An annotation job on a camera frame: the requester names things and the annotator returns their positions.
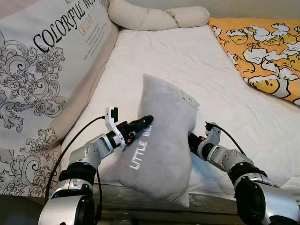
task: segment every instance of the cream bolster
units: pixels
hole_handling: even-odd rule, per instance
[[[108,15],[114,23],[131,30],[166,30],[204,26],[210,14],[203,7],[182,7],[163,11],[111,0]]]

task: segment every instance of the fabric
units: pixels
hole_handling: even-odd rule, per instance
[[[181,28],[205,26],[210,18],[208,10],[201,6],[171,8],[167,9],[166,12],[174,18],[178,27]]]
[[[94,202],[97,203],[100,197],[99,186],[98,184],[94,184],[93,187],[93,198]],[[184,206],[152,198],[125,186],[102,184],[102,191],[104,208],[121,209],[126,207],[127,210],[136,208],[147,210],[187,210]],[[235,201],[190,193],[189,202],[188,211],[236,214]]]
[[[165,30],[177,27],[173,18],[163,10],[135,6],[125,0],[112,0],[108,14],[111,21],[131,30]]]
[[[300,105],[300,19],[211,18],[209,25],[246,83]]]
[[[110,181],[188,207],[192,166],[188,133],[196,124],[198,106],[177,87],[144,75],[138,117],[152,115],[154,121],[123,150]]]
[[[164,79],[197,100],[201,107],[193,133],[204,136],[205,121],[216,122],[272,182],[300,200],[299,108],[249,87],[209,26],[157,32],[120,31],[101,81],[62,149],[88,122],[102,116],[109,105],[119,108],[118,123],[138,119],[143,73]],[[107,132],[102,120],[90,125],[70,146],[61,168],[67,167],[72,151]],[[236,148],[224,134],[220,144]],[[102,183],[117,185],[107,180],[120,154],[121,149],[115,149],[102,160],[99,167]],[[233,185],[226,173],[195,155],[192,162],[189,193],[234,200]]]
[[[44,196],[118,35],[107,3],[0,3],[0,194]]]
[[[111,21],[131,30],[204,26],[210,17],[207,9],[203,7],[183,7],[163,11],[135,6],[126,0],[111,0],[108,14]]]

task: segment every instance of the black cable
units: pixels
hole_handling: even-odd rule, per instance
[[[241,147],[236,143],[236,141],[234,140],[234,138],[233,137],[231,137],[231,135],[227,132],[227,131],[225,131],[223,128],[221,128],[221,127],[219,127],[218,125],[215,125],[215,124],[212,124],[212,123],[208,123],[208,122],[206,122],[206,127],[208,126],[208,124],[210,125],[210,126],[212,126],[212,127],[216,127],[216,128],[218,128],[218,129],[220,129],[220,130],[222,130],[232,141],[233,141],[233,143],[236,145],[236,147],[240,150],[240,152],[244,155],[244,156],[246,156],[246,154],[244,153],[244,151],[241,149]]]
[[[61,153],[60,157],[58,158],[56,164],[54,165],[51,174],[49,176],[49,180],[47,183],[47,187],[46,187],[46,192],[45,192],[45,204],[47,203],[48,199],[49,199],[49,191],[50,191],[50,187],[51,187],[51,183],[52,183],[52,179],[54,176],[54,173],[58,167],[58,165],[60,164],[60,161],[62,159],[62,157],[64,156],[64,154],[66,153],[66,151],[68,150],[68,148],[71,146],[71,144],[75,141],[75,139],[79,136],[79,134],[81,134],[82,131],[84,131],[90,124],[92,124],[93,122],[99,120],[99,119],[105,119],[105,116],[100,116],[95,118],[94,120],[92,120],[91,122],[89,122],[87,125],[85,125],[74,137],[73,139],[70,141],[70,143],[67,145],[67,147],[64,149],[64,151]]]
[[[97,170],[97,180],[98,180],[98,185],[99,185],[99,193],[100,193],[100,199],[99,199],[99,205],[97,207],[97,211],[96,211],[96,215],[95,215],[95,223],[94,225],[97,225],[98,221],[101,218],[101,214],[102,214],[102,187],[101,187],[101,182],[100,182],[100,176],[99,176],[99,172]]]

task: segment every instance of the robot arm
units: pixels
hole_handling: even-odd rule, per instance
[[[44,206],[39,225],[92,225],[94,224],[93,183],[101,160],[117,147],[124,147],[135,135],[146,128],[152,116],[131,123],[118,121],[118,108],[108,107],[105,124],[110,130],[101,134],[70,154],[66,170],[59,175],[59,183]]]
[[[276,187],[245,154],[218,145],[219,128],[207,123],[207,137],[190,133],[188,142],[193,153],[228,174],[242,221],[248,225],[299,224],[300,209],[293,196]]]

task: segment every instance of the wall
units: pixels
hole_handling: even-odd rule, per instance
[[[300,0],[127,0],[148,8],[203,6],[213,17],[300,18]]]
[[[0,225],[37,225],[42,209],[28,199],[0,195]]]

